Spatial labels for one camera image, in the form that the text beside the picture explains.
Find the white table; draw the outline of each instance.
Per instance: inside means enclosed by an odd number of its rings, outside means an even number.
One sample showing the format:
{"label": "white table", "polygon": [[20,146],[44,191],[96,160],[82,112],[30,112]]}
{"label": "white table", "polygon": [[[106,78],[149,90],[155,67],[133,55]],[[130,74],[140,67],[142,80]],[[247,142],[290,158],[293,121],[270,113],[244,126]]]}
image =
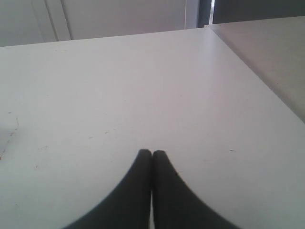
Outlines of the white table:
{"label": "white table", "polygon": [[71,223],[140,148],[243,229],[305,224],[305,125],[209,28],[0,48],[0,108],[1,228]]}
{"label": "white table", "polygon": [[209,27],[305,122],[305,17]]}

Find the table surface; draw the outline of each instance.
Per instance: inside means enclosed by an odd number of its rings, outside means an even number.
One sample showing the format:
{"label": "table surface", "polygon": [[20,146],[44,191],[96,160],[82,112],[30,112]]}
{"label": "table surface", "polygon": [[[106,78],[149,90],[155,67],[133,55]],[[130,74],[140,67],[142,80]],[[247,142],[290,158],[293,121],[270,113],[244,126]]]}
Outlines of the table surface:
{"label": "table surface", "polygon": [[209,27],[305,122],[305,17]]}
{"label": "table surface", "polygon": [[0,222],[57,229],[140,148],[243,229],[305,224],[305,124],[209,28],[0,48]]}

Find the gray table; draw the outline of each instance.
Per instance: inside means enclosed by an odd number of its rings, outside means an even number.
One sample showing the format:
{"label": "gray table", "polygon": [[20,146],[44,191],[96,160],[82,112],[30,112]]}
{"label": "gray table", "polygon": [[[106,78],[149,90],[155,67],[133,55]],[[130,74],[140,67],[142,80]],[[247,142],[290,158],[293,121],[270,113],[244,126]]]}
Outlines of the gray table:
{"label": "gray table", "polygon": [[209,27],[305,122],[305,17]]}

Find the desk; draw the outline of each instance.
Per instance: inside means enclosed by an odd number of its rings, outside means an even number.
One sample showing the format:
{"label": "desk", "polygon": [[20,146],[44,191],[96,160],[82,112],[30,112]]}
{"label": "desk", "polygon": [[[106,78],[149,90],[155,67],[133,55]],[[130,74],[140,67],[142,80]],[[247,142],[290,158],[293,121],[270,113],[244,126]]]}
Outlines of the desk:
{"label": "desk", "polygon": [[305,122],[305,17],[209,27]]}
{"label": "desk", "polygon": [[305,125],[209,28],[2,47],[0,82],[2,228],[71,223],[140,148],[243,229],[305,224]]}

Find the cabinet door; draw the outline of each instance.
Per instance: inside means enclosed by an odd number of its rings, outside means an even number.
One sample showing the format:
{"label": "cabinet door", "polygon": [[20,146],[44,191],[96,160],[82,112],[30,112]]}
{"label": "cabinet door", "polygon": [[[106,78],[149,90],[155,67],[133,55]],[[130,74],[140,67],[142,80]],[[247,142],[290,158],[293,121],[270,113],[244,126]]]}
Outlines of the cabinet door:
{"label": "cabinet door", "polygon": [[56,41],[44,0],[0,1],[0,46]]}
{"label": "cabinet door", "polygon": [[[60,5],[55,1],[47,0],[51,15],[52,5]],[[185,0],[61,0],[61,7],[72,39],[185,28]],[[56,14],[62,15],[57,9],[53,19]]]}

